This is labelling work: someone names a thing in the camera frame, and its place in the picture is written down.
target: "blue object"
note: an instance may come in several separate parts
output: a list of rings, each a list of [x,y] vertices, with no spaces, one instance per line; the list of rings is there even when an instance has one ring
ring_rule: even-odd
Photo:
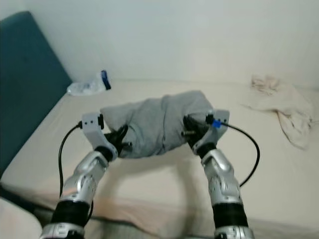
[[[111,85],[110,85],[106,70],[101,71],[101,77],[102,77],[102,80],[103,80],[103,83],[105,85],[106,90],[110,90],[111,89]]]
[[[215,127],[215,128],[220,128],[221,127],[221,121],[214,119],[212,126]]]
[[[0,27],[1,177],[71,79],[30,12],[5,18]]]

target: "white wall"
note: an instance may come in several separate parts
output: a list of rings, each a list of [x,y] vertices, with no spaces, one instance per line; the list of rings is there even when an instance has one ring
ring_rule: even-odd
[[[319,87],[319,0],[24,0],[73,80]]]
[[[23,0],[0,0],[0,20],[23,10],[25,10]]]

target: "beige towel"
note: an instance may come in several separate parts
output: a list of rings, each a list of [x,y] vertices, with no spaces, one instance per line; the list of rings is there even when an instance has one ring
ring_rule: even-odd
[[[253,76],[251,86],[253,90],[246,105],[255,110],[276,111],[288,140],[305,149],[314,122],[312,104],[293,85],[274,77]]]

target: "teal cushion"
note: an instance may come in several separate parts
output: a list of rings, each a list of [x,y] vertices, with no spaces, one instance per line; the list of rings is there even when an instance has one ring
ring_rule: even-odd
[[[71,80],[30,12],[2,20],[0,28],[1,177]]]

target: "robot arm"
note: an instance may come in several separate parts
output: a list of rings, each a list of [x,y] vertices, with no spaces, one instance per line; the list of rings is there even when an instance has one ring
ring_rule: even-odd
[[[227,122],[229,113],[216,111],[214,116],[219,122]],[[187,131],[182,135],[187,137],[193,153],[200,156],[208,180],[216,228],[214,238],[254,239],[254,234],[248,227],[240,196],[240,186],[234,176],[234,169],[222,151],[216,148],[218,139],[227,130],[218,121],[214,122],[214,127],[209,126],[207,129],[191,117],[185,117],[184,125]],[[211,125],[213,116],[207,115],[206,122]]]
[[[128,129],[124,126],[116,133],[103,135],[103,127],[102,115],[92,113],[82,117],[83,132],[94,150],[85,156],[66,180],[51,223],[43,228],[40,239],[84,238],[84,226],[97,185],[109,162],[116,159],[122,149],[122,140]]]

